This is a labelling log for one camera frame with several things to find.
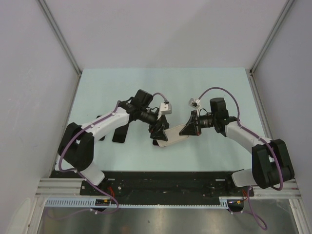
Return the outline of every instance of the reflective floor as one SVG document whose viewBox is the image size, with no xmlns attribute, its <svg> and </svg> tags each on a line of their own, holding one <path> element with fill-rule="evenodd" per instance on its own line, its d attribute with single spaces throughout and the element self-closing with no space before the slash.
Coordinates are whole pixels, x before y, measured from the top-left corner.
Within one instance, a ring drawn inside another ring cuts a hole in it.
<svg viewBox="0 0 312 234">
<path fill-rule="evenodd" d="M 288 200 L 254 200 L 256 213 L 268 224 L 267 234 L 297 234 Z M 63 217 L 81 208 L 50 208 Z M 62 221 L 41 219 L 38 234 L 262 234 L 249 214 L 211 209 L 120 209 L 114 214 L 89 211 Z"/>
</svg>

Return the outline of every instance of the light blue table surface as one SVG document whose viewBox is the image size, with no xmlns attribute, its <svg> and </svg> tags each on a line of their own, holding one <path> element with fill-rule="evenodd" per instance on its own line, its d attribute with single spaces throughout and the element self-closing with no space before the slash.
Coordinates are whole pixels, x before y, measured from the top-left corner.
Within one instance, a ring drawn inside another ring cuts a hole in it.
<svg viewBox="0 0 312 234">
<path fill-rule="evenodd" d="M 163 93 L 172 104 L 167 116 L 170 127 L 186 123 L 191 110 L 188 101 L 198 98 L 207 88 L 219 86 L 237 99 L 244 125 L 264 135 L 244 68 L 161 68 L 161 69 L 86 69 L 82 73 L 69 123 L 83 124 L 111 111 L 117 100 L 127 100 L 138 89 L 151 94 Z M 211 98 L 224 97 L 231 116 L 237 110 L 231 97 L 220 90 L 202 98 L 202 108 L 210 111 Z M 151 107 L 163 102 L 154 98 Z M 124 144 L 113 143 L 114 132 L 95 144 L 94 161 L 107 171 L 224 171 L 251 167 L 251 155 L 236 142 L 203 129 L 176 145 L 152 145 L 148 124 L 130 124 Z M 63 168 L 71 167 L 65 161 Z"/>
</svg>

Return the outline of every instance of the white wall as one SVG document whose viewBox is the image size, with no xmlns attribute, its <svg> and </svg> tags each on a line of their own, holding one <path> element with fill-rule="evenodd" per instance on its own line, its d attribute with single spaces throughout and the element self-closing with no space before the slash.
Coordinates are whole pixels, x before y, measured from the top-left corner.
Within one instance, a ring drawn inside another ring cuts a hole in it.
<svg viewBox="0 0 312 234">
<path fill-rule="evenodd" d="M 299 0 L 255 73 L 275 137 L 287 143 L 312 217 L 312 1 Z"/>
<path fill-rule="evenodd" d="M 77 76 L 35 0 L 0 7 L 0 233 L 55 158 Z"/>
<path fill-rule="evenodd" d="M 249 68 L 285 2 L 47 0 L 83 68 Z"/>
</svg>

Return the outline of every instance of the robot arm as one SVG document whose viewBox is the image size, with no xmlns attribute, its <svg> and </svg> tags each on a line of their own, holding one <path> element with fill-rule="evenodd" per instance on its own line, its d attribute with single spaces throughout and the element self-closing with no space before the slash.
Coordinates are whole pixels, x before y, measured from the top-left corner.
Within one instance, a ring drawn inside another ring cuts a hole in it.
<svg viewBox="0 0 312 234">
<path fill-rule="evenodd" d="M 148 107 L 152 100 L 151 94 L 138 90 L 134 97 L 119 102 L 117 108 L 105 116 L 83 125 L 69 124 L 58 148 L 58 154 L 63 155 L 68 163 L 94 185 L 100 184 L 104 179 L 104 173 L 93 162 L 94 144 L 110 131 L 132 121 L 141 120 L 149 124 L 152 139 L 168 140 L 164 130 L 169 127 L 169 123 L 164 115 L 171 113 L 171 105 L 168 102 L 161 103 L 160 108 L 153 112 Z M 64 153 L 66 146 L 79 132 L 82 133 Z"/>
<path fill-rule="evenodd" d="M 267 144 L 273 149 L 281 169 L 283 181 L 294 178 L 293 166 L 284 141 L 272 140 L 261 137 L 267 144 L 255 135 L 242 128 L 236 117 L 230 117 L 223 98 L 210 100 L 211 112 L 200 115 L 200 101 L 191 99 L 189 105 L 196 110 L 191 112 L 191 117 L 185 127 L 180 131 L 180 136 L 199 136 L 201 129 L 214 127 L 217 133 L 236 141 L 252 154 L 252 168 L 238 171 L 232 174 L 234 186 L 258 185 L 265 189 L 280 182 L 275 162 L 270 161 L 272 153 Z"/>
</svg>

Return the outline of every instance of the robotic arm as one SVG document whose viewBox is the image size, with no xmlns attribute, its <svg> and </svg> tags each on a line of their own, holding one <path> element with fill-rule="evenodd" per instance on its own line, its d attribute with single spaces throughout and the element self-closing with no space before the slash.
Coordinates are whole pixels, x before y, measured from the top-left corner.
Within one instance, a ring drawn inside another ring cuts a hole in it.
<svg viewBox="0 0 312 234">
<path fill-rule="evenodd" d="M 169 102 L 161 103 L 160 108 L 153 112 L 148 107 L 152 100 L 151 94 L 138 90 L 134 97 L 119 102 L 115 110 L 105 116 L 99 116 L 83 125 L 69 124 L 58 148 L 58 154 L 63 154 L 64 159 L 94 185 L 100 184 L 105 176 L 93 162 L 94 144 L 110 131 L 132 121 L 141 120 L 149 124 L 151 139 L 168 141 L 164 130 L 169 128 L 169 123 L 165 115 L 171 114 L 171 104 Z M 73 137 L 85 128 L 86 130 L 70 144 L 64 153 L 64 149 Z"/>
<path fill-rule="evenodd" d="M 191 117 L 185 127 L 179 132 L 180 136 L 199 136 L 201 129 L 214 127 L 217 133 L 228 137 L 252 154 L 252 168 L 232 174 L 234 186 L 243 187 L 258 185 L 265 189 L 280 182 L 280 175 L 275 162 L 270 161 L 272 153 L 276 155 L 282 179 L 288 181 L 294 178 L 293 166 L 289 157 L 286 144 L 281 139 L 272 140 L 266 137 L 256 137 L 257 134 L 239 124 L 236 117 L 229 116 L 224 98 L 217 97 L 210 100 L 211 112 L 200 115 L 200 100 L 191 99 L 189 105 L 196 110 L 191 112 Z"/>
</svg>

